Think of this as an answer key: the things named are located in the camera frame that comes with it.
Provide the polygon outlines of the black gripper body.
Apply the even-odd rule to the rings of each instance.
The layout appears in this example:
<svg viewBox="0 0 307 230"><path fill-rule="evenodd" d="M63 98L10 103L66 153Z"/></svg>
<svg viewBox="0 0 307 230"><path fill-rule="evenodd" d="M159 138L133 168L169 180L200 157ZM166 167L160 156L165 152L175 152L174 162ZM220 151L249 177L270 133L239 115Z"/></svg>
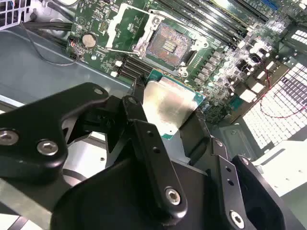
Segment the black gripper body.
<svg viewBox="0 0 307 230"><path fill-rule="evenodd" d="M173 162L188 201L175 230L224 230L210 194L209 177ZM133 158L103 170L67 191L54 208L53 230L163 230L151 212L150 190Z"/></svg>

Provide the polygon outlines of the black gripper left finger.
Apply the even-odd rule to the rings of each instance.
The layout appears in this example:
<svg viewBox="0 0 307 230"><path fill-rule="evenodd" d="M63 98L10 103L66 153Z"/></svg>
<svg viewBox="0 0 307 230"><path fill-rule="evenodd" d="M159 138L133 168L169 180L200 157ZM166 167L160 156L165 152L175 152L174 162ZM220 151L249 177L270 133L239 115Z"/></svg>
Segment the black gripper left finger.
<svg viewBox="0 0 307 230"><path fill-rule="evenodd" d="M83 83L0 117L0 174L46 183L55 180L68 157L68 145L88 132L106 135L119 156L110 169L81 183L64 197L59 211L101 214L116 201L132 205L129 194L147 205L156 219L182 219L188 203L155 125L134 96L109 96Z"/></svg>

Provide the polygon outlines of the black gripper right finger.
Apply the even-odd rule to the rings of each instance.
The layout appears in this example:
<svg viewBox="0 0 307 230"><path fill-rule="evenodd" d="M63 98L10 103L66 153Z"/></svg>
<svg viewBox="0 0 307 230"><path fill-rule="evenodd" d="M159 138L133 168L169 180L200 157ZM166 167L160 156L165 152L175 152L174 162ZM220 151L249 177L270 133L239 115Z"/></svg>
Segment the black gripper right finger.
<svg viewBox="0 0 307 230"><path fill-rule="evenodd" d="M189 165L207 173L213 215L229 230L295 230L296 217L242 155L229 159L197 109L180 127Z"/></svg>

